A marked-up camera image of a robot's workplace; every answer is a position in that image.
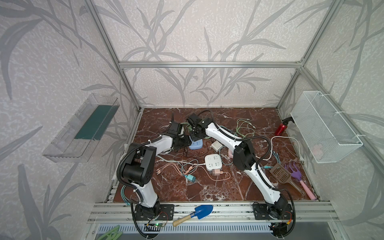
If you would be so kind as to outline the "teal plug adapter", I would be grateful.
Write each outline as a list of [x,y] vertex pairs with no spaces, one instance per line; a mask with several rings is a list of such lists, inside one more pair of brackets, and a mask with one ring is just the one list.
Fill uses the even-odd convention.
[[196,177],[193,176],[193,175],[185,175],[185,178],[191,182],[191,183],[195,183],[196,182]]

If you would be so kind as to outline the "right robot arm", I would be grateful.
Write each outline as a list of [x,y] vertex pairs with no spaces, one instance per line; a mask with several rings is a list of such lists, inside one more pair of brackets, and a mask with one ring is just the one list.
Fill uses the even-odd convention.
[[[281,193],[283,190],[273,186],[260,166],[260,162],[264,160],[272,150],[269,139],[263,136],[253,136],[249,138],[237,137],[220,127],[212,118],[200,118],[200,114],[191,114],[187,118],[187,122],[192,128],[190,135],[193,141],[211,137],[233,152],[233,164],[238,170],[244,171],[257,186],[264,197],[269,215],[272,218],[276,219],[285,213],[289,202]],[[268,148],[263,156],[256,156],[252,144],[253,139],[267,141]]]

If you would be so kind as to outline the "pink plug adapter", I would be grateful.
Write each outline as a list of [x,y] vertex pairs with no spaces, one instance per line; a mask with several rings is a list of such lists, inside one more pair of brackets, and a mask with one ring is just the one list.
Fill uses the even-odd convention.
[[222,171],[220,169],[213,169],[212,170],[212,175],[213,176],[219,176],[222,174]]

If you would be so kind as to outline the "white power strip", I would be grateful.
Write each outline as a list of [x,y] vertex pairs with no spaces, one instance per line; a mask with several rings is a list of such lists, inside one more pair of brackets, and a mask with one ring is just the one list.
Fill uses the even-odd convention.
[[210,154],[205,156],[205,166],[207,171],[221,170],[223,163],[219,154]]

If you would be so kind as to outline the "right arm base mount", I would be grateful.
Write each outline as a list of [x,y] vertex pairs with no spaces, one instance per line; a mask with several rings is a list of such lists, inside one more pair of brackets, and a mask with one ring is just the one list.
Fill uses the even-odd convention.
[[277,213],[277,210],[273,210],[268,204],[258,202],[252,204],[252,209],[255,220],[265,221],[288,221],[292,219],[292,213],[294,212],[290,204],[281,213]]

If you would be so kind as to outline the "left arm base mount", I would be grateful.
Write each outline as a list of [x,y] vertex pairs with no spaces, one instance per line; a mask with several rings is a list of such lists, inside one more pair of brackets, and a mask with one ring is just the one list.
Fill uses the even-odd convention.
[[172,204],[159,204],[152,208],[136,205],[134,208],[134,215],[137,221],[149,221],[151,219],[171,221],[173,220],[174,213],[175,205]]

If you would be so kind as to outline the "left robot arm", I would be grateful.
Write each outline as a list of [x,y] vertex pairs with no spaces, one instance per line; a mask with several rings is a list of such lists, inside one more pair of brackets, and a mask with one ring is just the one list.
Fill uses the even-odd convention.
[[139,196],[139,205],[147,209],[156,209],[159,204],[151,179],[154,173],[157,155],[168,150],[177,151],[188,147],[190,138],[184,133],[180,123],[170,122],[168,128],[157,138],[144,143],[132,143],[123,154],[117,170],[117,180],[130,187]]

